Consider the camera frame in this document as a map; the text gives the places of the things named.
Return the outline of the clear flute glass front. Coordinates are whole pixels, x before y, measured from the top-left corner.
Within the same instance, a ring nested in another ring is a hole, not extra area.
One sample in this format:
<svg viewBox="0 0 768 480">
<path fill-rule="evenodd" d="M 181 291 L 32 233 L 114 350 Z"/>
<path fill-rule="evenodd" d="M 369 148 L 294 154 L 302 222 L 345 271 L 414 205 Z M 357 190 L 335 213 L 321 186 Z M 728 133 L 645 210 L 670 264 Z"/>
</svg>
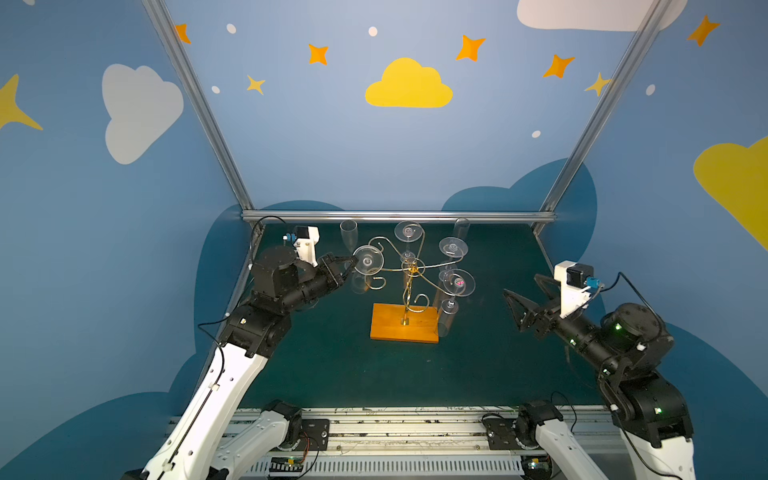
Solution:
<svg viewBox="0 0 768 480">
<path fill-rule="evenodd" d="M 471 222 L 467 218 L 457 218 L 454 222 L 453 234 L 454 238 L 460 239 L 464 242 L 467 240 Z"/>
</svg>

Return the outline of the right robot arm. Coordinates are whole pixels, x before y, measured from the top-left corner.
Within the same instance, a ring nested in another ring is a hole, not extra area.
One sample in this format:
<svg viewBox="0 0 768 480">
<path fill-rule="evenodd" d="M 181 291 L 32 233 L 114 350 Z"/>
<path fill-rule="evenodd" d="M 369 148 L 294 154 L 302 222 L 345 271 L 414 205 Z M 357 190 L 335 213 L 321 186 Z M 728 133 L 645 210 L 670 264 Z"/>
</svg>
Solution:
<svg viewBox="0 0 768 480">
<path fill-rule="evenodd" d="M 624 303 L 593 323 L 584 312 L 603 292 L 600 280 L 582 277 L 575 310 L 563 304 L 567 279 L 537 275 L 549 301 L 538 304 L 511 290 L 503 296 L 520 331 L 553 334 L 590 364 L 597 390 L 629 449 L 638 479 L 693 479 L 693 424 L 681 392 L 658 371 L 674 345 L 665 321 L 645 299 Z"/>
</svg>

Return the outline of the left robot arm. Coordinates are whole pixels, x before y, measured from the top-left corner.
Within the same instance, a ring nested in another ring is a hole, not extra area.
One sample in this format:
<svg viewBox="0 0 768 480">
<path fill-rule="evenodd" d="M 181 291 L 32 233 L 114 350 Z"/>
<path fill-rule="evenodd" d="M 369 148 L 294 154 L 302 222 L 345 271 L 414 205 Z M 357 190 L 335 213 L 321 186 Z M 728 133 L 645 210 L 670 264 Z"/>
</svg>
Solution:
<svg viewBox="0 0 768 480">
<path fill-rule="evenodd" d="M 252 264 L 248 299 L 224 319 L 217 352 L 181 419 L 147 464 L 126 479 L 239 479 L 271 450 L 294 446 L 301 410 L 273 401 L 236 437 L 222 439 L 245 393 L 292 326 L 294 311 L 339 289 L 353 256 L 328 253 L 313 262 L 276 246 Z"/>
</svg>

